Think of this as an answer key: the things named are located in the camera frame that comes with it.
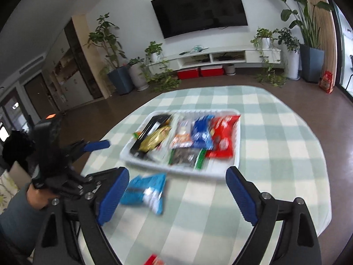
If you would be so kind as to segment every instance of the hand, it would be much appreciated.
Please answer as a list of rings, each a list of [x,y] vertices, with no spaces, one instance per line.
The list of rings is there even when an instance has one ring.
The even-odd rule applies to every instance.
[[[50,189],[35,189],[33,184],[27,190],[27,201],[34,209],[40,210],[48,205],[50,199],[59,197]]]

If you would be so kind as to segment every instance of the metal screw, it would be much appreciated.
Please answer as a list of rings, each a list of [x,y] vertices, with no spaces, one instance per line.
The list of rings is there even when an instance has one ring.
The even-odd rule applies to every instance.
[[[53,200],[52,200],[52,205],[58,205],[59,204],[59,199],[58,198],[54,198]]]
[[[262,192],[261,196],[263,199],[270,199],[271,198],[271,195],[268,192]]]
[[[93,196],[94,196],[94,194],[93,194],[92,192],[87,192],[87,193],[85,194],[85,198],[86,198],[87,200],[92,199]]]
[[[303,204],[304,204],[304,199],[301,198],[301,197],[297,197],[297,198],[295,199],[295,201],[296,201],[298,204],[300,204],[300,205],[303,205]]]

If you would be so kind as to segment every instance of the wall-mounted tv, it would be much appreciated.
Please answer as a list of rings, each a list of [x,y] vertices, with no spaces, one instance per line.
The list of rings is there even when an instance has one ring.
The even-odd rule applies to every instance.
[[[163,36],[229,26],[247,26],[241,0],[153,0]]]

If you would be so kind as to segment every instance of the green checkered tablecloth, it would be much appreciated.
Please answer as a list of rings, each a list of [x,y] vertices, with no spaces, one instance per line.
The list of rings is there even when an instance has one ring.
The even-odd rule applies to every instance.
[[[241,114],[239,170],[275,198],[301,196],[320,234],[331,221],[325,157],[307,124],[279,99],[257,87],[223,86],[161,94],[128,115],[103,139],[111,147],[93,152],[83,174],[125,166],[133,178],[152,170],[119,161],[119,154],[148,114],[155,110],[236,109]],[[232,264],[252,226],[244,221],[225,182],[167,175],[164,213],[119,205],[103,230],[123,264],[142,265],[152,253],[167,265]],[[269,264],[279,236],[277,222],[263,259]],[[90,257],[83,239],[81,249]]]

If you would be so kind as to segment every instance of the white tray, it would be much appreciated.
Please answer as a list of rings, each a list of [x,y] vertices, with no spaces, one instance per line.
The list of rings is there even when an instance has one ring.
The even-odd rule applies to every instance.
[[[137,131],[142,131],[151,118],[159,114],[173,114],[180,113],[186,118],[197,119],[204,115],[212,114],[216,117],[221,117],[225,115],[239,115],[240,113],[237,110],[156,110],[150,113],[143,123],[139,126]],[[178,166],[178,165],[166,165],[166,164],[157,164],[153,161],[142,160],[137,157],[133,157],[130,153],[130,149],[135,143],[135,139],[131,137],[129,142],[124,146],[120,153],[120,159],[128,163],[138,165],[141,167],[148,167],[154,170],[160,171],[170,171],[174,173],[193,175],[193,176],[204,176],[219,180],[225,179],[225,171],[229,166],[235,165],[239,167],[239,157],[240,157],[240,120],[234,126],[232,139],[234,146],[234,155],[231,159],[206,159],[201,170],[193,169],[191,167]]]

